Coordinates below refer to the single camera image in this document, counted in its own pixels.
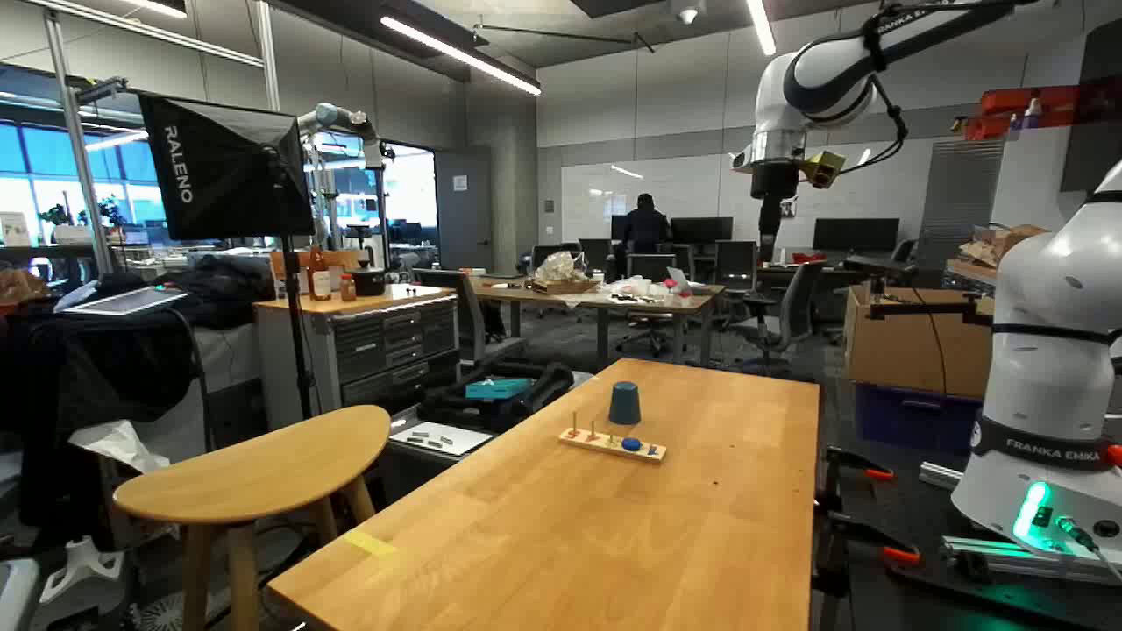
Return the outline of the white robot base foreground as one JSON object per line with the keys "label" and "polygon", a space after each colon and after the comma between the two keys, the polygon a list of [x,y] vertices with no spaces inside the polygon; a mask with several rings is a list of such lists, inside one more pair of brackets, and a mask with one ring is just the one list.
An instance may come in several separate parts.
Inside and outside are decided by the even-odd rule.
{"label": "white robot base foreground", "polygon": [[1105,431],[1122,332],[1122,165],[996,275],[993,354],[949,505],[1027,549],[1114,565],[1120,443]]}

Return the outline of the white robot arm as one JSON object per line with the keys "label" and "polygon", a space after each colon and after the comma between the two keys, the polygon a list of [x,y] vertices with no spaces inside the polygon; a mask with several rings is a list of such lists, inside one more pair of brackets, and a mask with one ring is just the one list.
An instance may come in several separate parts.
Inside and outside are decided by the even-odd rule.
{"label": "white robot arm", "polygon": [[734,157],[761,204],[758,236],[779,239],[781,204],[797,198],[806,165],[809,131],[857,121],[891,62],[996,26],[1016,5],[1027,0],[891,0],[854,31],[771,58],[758,82],[750,143]]}

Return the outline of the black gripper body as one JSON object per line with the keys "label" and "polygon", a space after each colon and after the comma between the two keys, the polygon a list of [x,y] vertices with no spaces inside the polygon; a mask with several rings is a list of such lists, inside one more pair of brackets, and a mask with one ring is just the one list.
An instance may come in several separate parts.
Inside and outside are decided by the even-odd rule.
{"label": "black gripper body", "polygon": [[761,160],[750,167],[750,198],[761,204],[758,233],[779,236],[781,204],[797,194],[799,167],[792,160]]}

